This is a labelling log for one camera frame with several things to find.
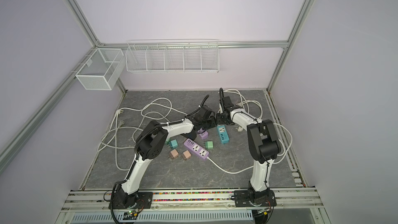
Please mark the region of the teal plug purple strip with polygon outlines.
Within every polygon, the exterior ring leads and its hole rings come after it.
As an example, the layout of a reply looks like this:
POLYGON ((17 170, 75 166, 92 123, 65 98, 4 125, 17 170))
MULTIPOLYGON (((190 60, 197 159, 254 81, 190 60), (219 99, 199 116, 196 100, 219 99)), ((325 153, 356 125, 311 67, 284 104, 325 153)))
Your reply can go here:
POLYGON ((171 141, 169 142, 169 146, 170 146, 171 149, 177 148, 177 147, 178 147, 178 142, 177 142, 177 140, 171 140, 171 141))

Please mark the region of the purple power strip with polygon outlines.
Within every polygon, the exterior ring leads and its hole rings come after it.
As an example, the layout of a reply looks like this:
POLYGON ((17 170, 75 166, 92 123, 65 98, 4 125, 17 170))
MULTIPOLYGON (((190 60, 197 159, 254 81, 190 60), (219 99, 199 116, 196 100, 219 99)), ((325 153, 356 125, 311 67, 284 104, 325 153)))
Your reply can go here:
POLYGON ((200 157, 202 160, 206 160, 209 155, 209 151, 197 144, 195 141, 191 139, 186 139, 184 142, 185 147, 200 157))
POLYGON ((198 132, 198 135, 200 136, 201 140, 206 140, 208 138, 208 132, 206 130, 198 132))

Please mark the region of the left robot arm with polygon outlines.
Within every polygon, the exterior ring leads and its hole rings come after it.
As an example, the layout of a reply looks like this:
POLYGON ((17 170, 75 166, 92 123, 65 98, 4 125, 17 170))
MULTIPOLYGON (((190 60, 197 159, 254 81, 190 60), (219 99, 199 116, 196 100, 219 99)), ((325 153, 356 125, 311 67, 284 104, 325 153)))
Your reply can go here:
POLYGON ((139 190, 141 180, 150 164, 162 151, 168 138, 183 135, 194 140, 197 132, 216 126, 216 114, 203 105, 183 119, 159 123, 151 121, 143 130, 134 148, 135 158, 123 181, 117 182, 115 194, 130 197, 139 190))

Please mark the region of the pink plug purple strip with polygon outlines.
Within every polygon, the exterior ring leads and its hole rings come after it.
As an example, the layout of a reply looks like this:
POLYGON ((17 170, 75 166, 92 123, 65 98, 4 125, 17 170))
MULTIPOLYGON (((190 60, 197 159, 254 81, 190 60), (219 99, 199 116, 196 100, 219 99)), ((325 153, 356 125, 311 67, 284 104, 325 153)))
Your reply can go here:
POLYGON ((169 158, 174 160, 179 157, 179 152, 176 149, 173 149, 169 152, 169 158))
POLYGON ((190 151, 186 150, 181 154, 183 160, 188 160, 192 157, 192 154, 190 151))

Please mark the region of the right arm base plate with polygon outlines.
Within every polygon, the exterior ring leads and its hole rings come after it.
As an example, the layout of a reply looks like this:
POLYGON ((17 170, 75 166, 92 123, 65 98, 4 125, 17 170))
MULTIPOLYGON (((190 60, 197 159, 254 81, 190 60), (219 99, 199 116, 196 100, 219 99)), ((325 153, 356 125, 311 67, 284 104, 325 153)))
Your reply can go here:
POLYGON ((261 192, 252 189, 236 190, 231 199, 236 207, 275 207, 277 205, 275 194, 270 189, 261 192))

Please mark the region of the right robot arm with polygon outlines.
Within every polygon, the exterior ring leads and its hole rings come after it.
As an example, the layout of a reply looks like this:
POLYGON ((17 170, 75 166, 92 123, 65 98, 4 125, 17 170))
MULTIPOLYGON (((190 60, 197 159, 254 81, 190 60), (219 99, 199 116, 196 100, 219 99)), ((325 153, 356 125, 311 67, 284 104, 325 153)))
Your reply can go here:
POLYGON ((247 132, 248 148, 254 160, 248 195, 250 202, 258 205, 271 196, 268 180, 272 165, 282 150, 274 123, 269 119, 256 118, 243 107, 232 103, 222 89, 219 95, 220 112, 216 115, 218 123, 237 124, 247 132))

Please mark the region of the black power strip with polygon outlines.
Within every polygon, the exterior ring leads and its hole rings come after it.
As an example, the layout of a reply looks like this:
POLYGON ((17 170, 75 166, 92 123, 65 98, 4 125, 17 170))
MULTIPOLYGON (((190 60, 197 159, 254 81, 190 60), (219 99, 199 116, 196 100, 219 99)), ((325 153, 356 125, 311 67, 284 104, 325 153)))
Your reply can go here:
POLYGON ((191 131, 190 133, 186 133, 186 134, 184 134, 183 135, 185 138, 187 138, 187 139, 191 139, 191 140, 195 140, 196 139, 196 137, 197 137, 197 133, 193 130, 193 131, 191 131))

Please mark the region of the green plug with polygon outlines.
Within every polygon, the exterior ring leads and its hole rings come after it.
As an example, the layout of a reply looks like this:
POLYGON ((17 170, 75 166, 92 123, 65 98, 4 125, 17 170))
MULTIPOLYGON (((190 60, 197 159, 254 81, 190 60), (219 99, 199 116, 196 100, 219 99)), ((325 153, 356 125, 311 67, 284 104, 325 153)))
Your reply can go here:
POLYGON ((205 148, 206 148, 207 150, 212 150, 212 149, 214 148, 214 143, 213 143, 213 141, 206 141, 206 142, 205 142, 205 148))

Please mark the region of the teal power strip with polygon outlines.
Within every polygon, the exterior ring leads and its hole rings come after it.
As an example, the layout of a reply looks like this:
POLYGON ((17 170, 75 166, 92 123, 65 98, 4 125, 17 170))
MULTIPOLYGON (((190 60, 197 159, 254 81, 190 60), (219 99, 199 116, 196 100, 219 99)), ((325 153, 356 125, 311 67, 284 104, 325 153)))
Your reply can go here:
POLYGON ((229 139, 226 127, 224 125, 218 125, 217 131, 218 131, 221 143, 222 144, 228 143, 230 139, 229 139))

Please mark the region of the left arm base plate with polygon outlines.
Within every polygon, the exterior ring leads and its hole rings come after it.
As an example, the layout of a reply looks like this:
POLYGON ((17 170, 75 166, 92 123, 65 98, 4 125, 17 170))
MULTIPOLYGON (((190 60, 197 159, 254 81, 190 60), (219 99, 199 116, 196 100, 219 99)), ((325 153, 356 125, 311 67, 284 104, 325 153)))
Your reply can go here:
POLYGON ((118 192, 113 196, 113 200, 109 203, 109 209, 147 209, 151 208, 153 192, 139 191, 127 196, 125 193, 118 192))

